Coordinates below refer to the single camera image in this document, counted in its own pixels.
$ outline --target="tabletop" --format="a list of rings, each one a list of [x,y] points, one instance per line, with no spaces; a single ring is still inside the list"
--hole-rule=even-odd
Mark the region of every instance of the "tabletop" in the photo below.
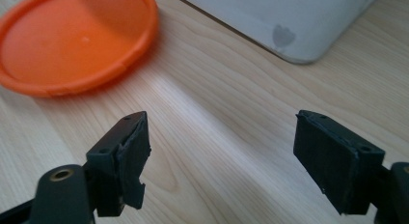
[[[3,14],[21,0],[0,0]],[[121,117],[147,111],[152,152],[141,210],[97,223],[373,223],[339,215],[293,155],[295,114],[325,114],[409,161],[409,0],[376,0],[316,63],[293,65],[180,0],[156,0],[143,61],[76,96],[0,87],[0,212],[85,153]]]

